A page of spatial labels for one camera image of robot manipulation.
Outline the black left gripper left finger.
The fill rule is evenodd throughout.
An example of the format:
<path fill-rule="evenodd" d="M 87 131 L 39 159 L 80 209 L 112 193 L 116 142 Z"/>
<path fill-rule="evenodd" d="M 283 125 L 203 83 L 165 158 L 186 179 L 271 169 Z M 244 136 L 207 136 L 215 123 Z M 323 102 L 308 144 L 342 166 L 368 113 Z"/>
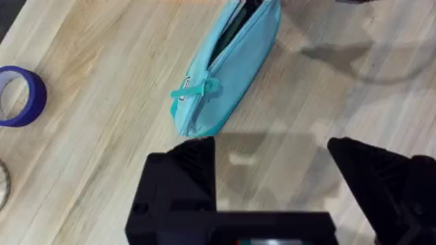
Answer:
<path fill-rule="evenodd" d="M 167 152 L 148 155 L 132 214 L 216 210 L 213 137 L 187 140 Z"/>

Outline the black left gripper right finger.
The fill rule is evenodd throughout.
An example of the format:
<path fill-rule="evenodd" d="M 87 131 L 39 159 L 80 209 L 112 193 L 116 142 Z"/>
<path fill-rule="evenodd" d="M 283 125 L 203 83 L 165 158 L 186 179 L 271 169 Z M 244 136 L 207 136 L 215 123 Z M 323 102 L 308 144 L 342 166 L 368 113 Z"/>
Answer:
<path fill-rule="evenodd" d="M 349 137 L 327 148 L 376 244 L 435 245 L 435 159 L 406 157 Z"/>

